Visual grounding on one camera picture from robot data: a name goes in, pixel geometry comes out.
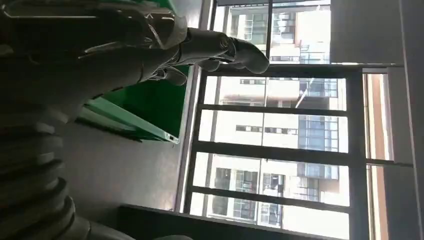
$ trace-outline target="metal frame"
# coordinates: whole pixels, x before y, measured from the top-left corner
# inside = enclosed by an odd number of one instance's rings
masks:
[[[215,11],[217,0],[213,3],[211,29],[215,21]],[[268,0],[268,29],[266,41],[266,55],[270,56],[271,31],[272,31],[273,0]],[[370,239],[369,215],[368,215],[368,191],[367,191],[367,165],[391,165],[399,167],[411,167],[411,164],[396,163],[380,159],[370,159],[366,156],[366,136],[365,136],[365,113],[364,113],[364,73],[385,73],[386,65],[314,65],[314,64],[279,64],[271,65],[265,73],[253,74],[246,69],[233,69],[227,65],[222,65],[215,72],[202,71],[199,81],[199,92],[197,108],[195,110],[192,148],[187,173],[187,183],[183,212],[190,213],[192,194],[201,193],[204,195],[214,195],[235,199],[244,199],[257,202],[265,202],[278,205],[299,206],[317,210],[335,211],[349,214],[349,236],[352,240]],[[217,93],[214,104],[205,104],[205,91],[208,76],[218,77]],[[328,78],[346,79],[346,111],[324,110],[324,109],[300,109],[265,106],[240,106],[240,105],[219,105],[221,76],[226,77],[269,77],[280,78]],[[255,146],[235,143],[220,143],[211,141],[200,141],[199,131],[202,119],[202,111],[214,111],[213,122],[217,121],[218,111],[233,111],[247,113],[276,113],[295,115],[319,115],[347,117],[348,119],[348,153],[316,151],[306,149],[290,149],[268,146]],[[208,167],[212,165],[212,154],[222,154],[230,156],[240,156],[259,159],[273,159],[283,161],[295,161],[301,163],[314,163],[325,165],[337,165],[349,167],[349,196],[350,206],[339,206],[322,202],[291,199],[285,197],[268,196],[257,193],[231,191],[209,187],[210,179],[206,180],[205,187],[194,186],[194,175],[196,167],[197,153],[209,153]]]

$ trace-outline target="plastic wrap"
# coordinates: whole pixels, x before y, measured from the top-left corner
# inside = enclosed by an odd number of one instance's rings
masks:
[[[132,26],[138,25],[143,38],[125,39],[122,44],[112,42],[113,46],[130,45],[140,48],[169,49],[186,39],[187,21],[185,17],[176,16],[168,8],[158,7],[154,2],[137,3],[130,0],[9,0],[1,4],[3,15],[11,19],[92,19],[114,16],[124,19]],[[103,42],[93,49],[103,49]]]

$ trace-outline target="glass pane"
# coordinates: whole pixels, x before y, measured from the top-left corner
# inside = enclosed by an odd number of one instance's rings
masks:
[[[393,167],[382,166],[366,166],[367,190],[368,190],[368,217],[370,236],[375,236],[375,239],[389,239],[388,232],[388,211],[386,208],[387,193],[385,191],[386,182],[385,174],[388,171],[399,174],[399,170],[393,171]],[[412,169],[402,169],[402,174]]]
[[[206,184],[208,158],[210,176]],[[198,152],[193,185],[237,192],[259,192],[259,170],[261,159]]]
[[[349,206],[349,168],[282,160],[263,160],[259,193]]]
[[[366,156],[372,159],[393,160],[390,156],[393,143],[390,129],[390,112],[387,97],[387,76],[365,74],[365,135]]]
[[[271,64],[329,64],[329,0],[274,3]]]
[[[297,77],[209,76],[205,104],[346,110],[346,80]]]
[[[203,110],[199,140],[347,153],[348,118]]]
[[[267,26],[268,4],[243,4],[217,7],[213,30],[251,42],[265,52]]]
[[[216,130],[214,139],[211,139],[214,115],[216,117]],[[262,144],[263,120],[263,113],[203,110],[199,140],[260,146]]]
[[[215,93],[219,87],[217,99],[219,105],[263,107],[265,106],[265,84],[265,77],[222,76],[218,85],[216,77],[208,77],[204,103],[215,104]]]
[[[347,117],[265,113],[264,127],[263,146],[348,152]]]
[[[300,206],[287,206],[249,201],[231,197],[205,195],[206,217],[240,223],[267,226],[324,237],[349,239],[349,215],[347,213],[316,210]],[[193,202],[203,209],[203,198]],[[198,209],[191,208],[196,215]]]
[[[270,77],[266,106],[278,108],[346,110],[346,80]]]

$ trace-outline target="wall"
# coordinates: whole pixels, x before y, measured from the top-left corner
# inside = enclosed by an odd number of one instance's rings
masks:
[[[68,181],[77,213],[115,226],[120,204],[174,207],[179,148],[167,142],[143,143],[70,123],[60,130]]]
[[[387,88],[393,145],[391,156],[395,162],[412,164],[407,79],[403,67],[388,69]],[[389,239],[419,239],[414,170],[386,166],[383,172]]]
[[[331,1],[330,60],[403,64],[399,0]]]
[[[410,118],[410,131],[412,141],[412,161],[414,164],[415,186],[417,194],[417,204],[419,210],[418,218],[419,233],[421,240],[424,240],[424,114],[422,103],[424,83],[423,42],[424,33],[421,23],[424,21],[424,1],[422,0],[400,0],[400,13],[402,20],[402,40],[405,57],[405,72],[408,95],[408,113]]]

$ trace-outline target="ribbed hose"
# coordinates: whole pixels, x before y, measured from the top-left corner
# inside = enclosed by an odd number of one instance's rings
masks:
[[[0,114],[0,239],[54,239],[75,218],[66,181],[59,177],[63,163],[54,154],[62,139],[53,124],[65,124],[66,117],[12,107],[16,110]]]

